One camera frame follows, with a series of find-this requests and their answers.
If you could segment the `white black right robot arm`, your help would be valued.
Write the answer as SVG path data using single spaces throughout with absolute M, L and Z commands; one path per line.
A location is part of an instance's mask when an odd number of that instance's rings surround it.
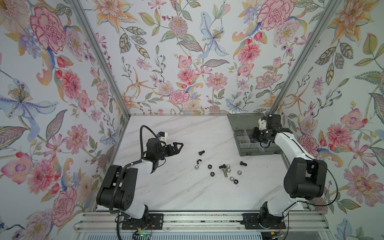
M 324 161 L 311 156 L 296 140 L 292 131 L 281 124 L 280 115 L 268 115 L 259 119 L 250 138 L 260 144 L 276 144 L 291 160 L 284 177 L 285 192 L 260 208 L 258 220 L 268 226 L 282 221 L 298 203 L 323 195 L 328 167 Z

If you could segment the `aluminium corner post right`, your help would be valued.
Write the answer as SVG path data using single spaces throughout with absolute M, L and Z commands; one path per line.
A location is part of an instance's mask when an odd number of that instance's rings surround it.
M 329 1 L 326 5 L 320 19 L 315 25 L 312 36 L 309 38 L 307 43 L 305 44 L 303 50 L 301 51 L 299 57 L 297 58 L 297 62 L 294 64 L 291 72 L 289 73 L 280 93 L 277 95 L 274 104 L 271 106 L 267 115 L 275 114 L 278 111 L 278 108 L 282 101 L 284 100 L 288 90 L 296 79 L 297 75 L 300 73 L 301 68 L 305 65 L 306 60 L 310 56 L 311 52 L 314 50 L 318 40 L 320 39 L 322 33 L 327 27 L 327 24 L 331 20 L 332 16 L 336 12 L 339 3 L 338 1 Z

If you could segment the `aluminium corner post left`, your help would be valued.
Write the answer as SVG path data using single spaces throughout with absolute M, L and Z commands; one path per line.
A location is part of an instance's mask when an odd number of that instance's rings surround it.
M 129 120 L 131 115 L 129 113 L 128 108 L 126 107 L 126 104 L 124 102 L 124 99 L 122 97 L 121 92 L 119 91 L 118 85 L 115 81 L 115 78 L 113 76 L 113 72 L 111 68 L 108 65 L 108 62 L 106 58 L 104 57 L 102 48 L 99 45 L 99 42 L 96 38 L 96 35 L 92 29 L 92 26 L 86 16 L 85 10 L 83 9 L 83 6 L 80 1 L 77 0 L 69 0 L 69 4 L 71 8 L 73 9 L 77 20 L 80 22 L 81 27 L 85 30 L 85 35 L 90 43 L 91 49 L 95 53 L 95 58 L 97 62 L 100 65 L 100 68 L 102 69 L 103 73 L 106 76 L 107 82 L 110 84 L 112 88 L 112 92 L 114 96 L 116 97 L 116 100 L 119 104 L 120 110 L 122 111 L 123 115 Z

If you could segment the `aluminium corner post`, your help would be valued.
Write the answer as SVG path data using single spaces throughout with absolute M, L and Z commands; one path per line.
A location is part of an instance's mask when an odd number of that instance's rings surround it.
M 300 73 L 301 68 L 305 65 L 306 60 L 310 56 L 311 52 L 314 50 L 318 40 L 320 39 L 322 33 L 327 27 L 327 24 L 331 20 L 332 16 L 336 12 L 339 3 L 338 1 L 329 1 L 326 5 L 320 19 L 315 25 L 312 36 L 309 38 L 307 43 L 305 44 L 303 50 L 301 51 L 299 57 L 297 58 L 297 62 L 294 64 L 291 72 L 289 73 L 280 93 L 277 95 L 274 104 L 271 106 L 267 115 L 275 114 L 278 111 L 278 108 L 282 101 L 284 100 L 288 90 L 296 79 L 297 75 Z
M 91 49 L 95 53 L 95 58 L 97 62 L 100 65 L 100 68 L 102 69 L 103 73 L 106 76 L 107 82 L 110 84 L 112 88 L 112 92 L 114 96 L 116 97 L 116 100 L 119 104 L 120 110 L 122 111 L 123 115 L 129 120 L 131 115 L 129 113 L 128 108 L 126 107 L 126 104 L 124 102 L 124 99 L 122 97 L 121 92 L 119 91 L 118 85 L 115 81 L 115 78 L 113 76 L 113 72 L 111 68 L 108 65 L 108 62 L 106 58 L 104 57 L 102 48 L 99 45 L 99 42 L 96 38 L 96 35 L 92 29 L 92 26 L 86 16 L 85 10 L 83 9 L 83 6 L 80 1 L 77 0 L 69 0 L 69 4 L 71 8 L 73 9 L 77 20 L 80 22 L 81 27 L 85 30 L 85 35 L 90 43 Z

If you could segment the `silver bolt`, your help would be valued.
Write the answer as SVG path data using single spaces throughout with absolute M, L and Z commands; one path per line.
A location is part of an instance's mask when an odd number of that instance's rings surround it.
M 222 171 L 224 173 L 225 178 L 227 178 L 228 177 L 227 169 L 222 169 Z

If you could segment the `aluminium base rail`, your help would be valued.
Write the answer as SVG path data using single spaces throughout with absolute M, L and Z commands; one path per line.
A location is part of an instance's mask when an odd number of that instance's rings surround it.
M 151 215 L 162 215 L 160 232 L 328 232 L 329 225 L 320 212 L 292 211 L 279 225 L 269 229 L 256 222 L 257 212 L 213 211 L 171 212 L 151 211 Z

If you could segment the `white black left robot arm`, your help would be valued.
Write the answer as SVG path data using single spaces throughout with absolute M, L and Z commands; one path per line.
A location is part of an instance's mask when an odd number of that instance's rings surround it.
M 151 138 L 147 141 L 147 150 L 138 161 L 123 167 L 111 165 L 98 191 L 97 205 L 107 208 L 110 214 L 143 219 L 148 213 L 148 207 L 134 199 L 137 180 L 154 173 L 159 167 L 159 161 L 179 154 L 183 146 L 183 143 L 167 145 L 162 139 Z

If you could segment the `grey plastic organizer box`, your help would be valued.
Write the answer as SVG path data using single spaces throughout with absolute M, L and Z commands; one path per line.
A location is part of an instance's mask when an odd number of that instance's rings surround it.
M 268 148 L 263 148 L 260 146 L 259 142 L 250 138 L 254 128 L 259 127 L 259 119 L 263 116 L 263 113 L 227 115 L 241 157 L 281 155 L 283 153 L 276 144 L 271 144 Z

